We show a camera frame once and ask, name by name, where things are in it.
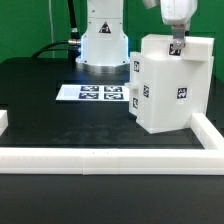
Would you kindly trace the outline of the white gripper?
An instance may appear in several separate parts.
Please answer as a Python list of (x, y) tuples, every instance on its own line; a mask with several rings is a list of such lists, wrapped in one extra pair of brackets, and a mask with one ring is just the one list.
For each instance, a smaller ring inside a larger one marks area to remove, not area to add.
[(162, 20), (172, 27), (173, 47), (185, 47), (185, 26), (197, 10), (198, 0), (160, 0)]

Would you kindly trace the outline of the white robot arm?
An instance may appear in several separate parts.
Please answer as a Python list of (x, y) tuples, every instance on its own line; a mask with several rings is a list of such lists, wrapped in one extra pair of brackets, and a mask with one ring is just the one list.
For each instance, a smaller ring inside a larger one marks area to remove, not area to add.
[[(147, 9), (160, 6), (162, 21), (172, 27), (173, 47), (185, 47), (186, 32), (198, 0), (142, 0)], [(128, 37), (123, 31), (124, 0), (87, 0), (87, 30), (81, 36), (79, 69), (119, 73), (129, 68)]]

